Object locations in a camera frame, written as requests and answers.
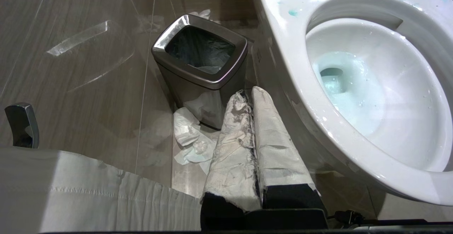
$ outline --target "stainless steel trash can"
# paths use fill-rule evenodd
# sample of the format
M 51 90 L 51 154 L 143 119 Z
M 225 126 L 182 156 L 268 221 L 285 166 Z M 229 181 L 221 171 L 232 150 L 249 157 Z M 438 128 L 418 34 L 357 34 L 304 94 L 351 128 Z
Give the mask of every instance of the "stainless steel trash can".
M 229 98 L 244 87 L 247 39 L 212 21 L 183 15 L 151 52 L 178 108 L 220 129 Z

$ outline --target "tile floor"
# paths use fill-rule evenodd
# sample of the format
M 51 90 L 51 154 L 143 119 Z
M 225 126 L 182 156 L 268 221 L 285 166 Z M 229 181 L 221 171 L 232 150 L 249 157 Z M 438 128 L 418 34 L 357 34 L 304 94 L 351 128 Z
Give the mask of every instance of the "tile floor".
M 221 21 L 219 23 L 246 36 L 251 43 L 256 39 L 258 32 L 256 21 Z M 250 89 L 256 84 L 256 78 L 251 62 L 248 62 L 247 66 L 246 88 Z M 205 126 L 202 126 L 202 132 L 210 137 L 218 135 L 218 131 Z M 181 148 L 174 140 L 173 156 L 180 150 Z M 322 195 L 322 201 L 329 215 L 333 215 L 337 210 L 354 210 L 362 213 L 368 219 L 423 218 L 432 222 L 453 221 L 453 207 L 431 205 L 396 197 L 374 187 L 367 187 L 336 172 L 313 174 L 312 178 Z M 205 180 L 206 175 L 198 165 L 190 163 L 181 166 L 173 159 L 173 189 L 194 197 L 201 197 Z M 335 222 L 330 221 L 329 225 L 335 226 Z

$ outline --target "toilet bowl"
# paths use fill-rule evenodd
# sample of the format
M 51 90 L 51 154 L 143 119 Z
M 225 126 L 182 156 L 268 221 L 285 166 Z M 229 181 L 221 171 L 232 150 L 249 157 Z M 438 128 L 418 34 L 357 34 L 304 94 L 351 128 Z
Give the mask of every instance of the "toilet bowl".
M 307 168 L 453 205 L 453 1 L 254 3 L 257 81 Z

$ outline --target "crumpled tissue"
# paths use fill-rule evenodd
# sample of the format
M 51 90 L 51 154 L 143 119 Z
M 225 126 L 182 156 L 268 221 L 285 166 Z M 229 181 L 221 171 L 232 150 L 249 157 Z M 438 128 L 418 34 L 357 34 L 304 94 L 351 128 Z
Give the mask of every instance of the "crumpled tissue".
M 176 162 L 181 165 L 199 163 L 207 174 L 216 142 L 201 133 L 199 120 L 187 108 L 176 110 L 173 124 L 176 141 L 184 147 L 175 155 Z

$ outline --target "metal handle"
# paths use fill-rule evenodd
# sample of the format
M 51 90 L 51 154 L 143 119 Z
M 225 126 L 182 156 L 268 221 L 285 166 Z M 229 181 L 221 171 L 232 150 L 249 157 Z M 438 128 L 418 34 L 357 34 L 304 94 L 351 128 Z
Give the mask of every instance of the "metal handle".
M 16 103 L 5 108 L 6 117 L 13 131 L 15 147 L 38 148 L 39 130 L 33 107 L 29 103 Z

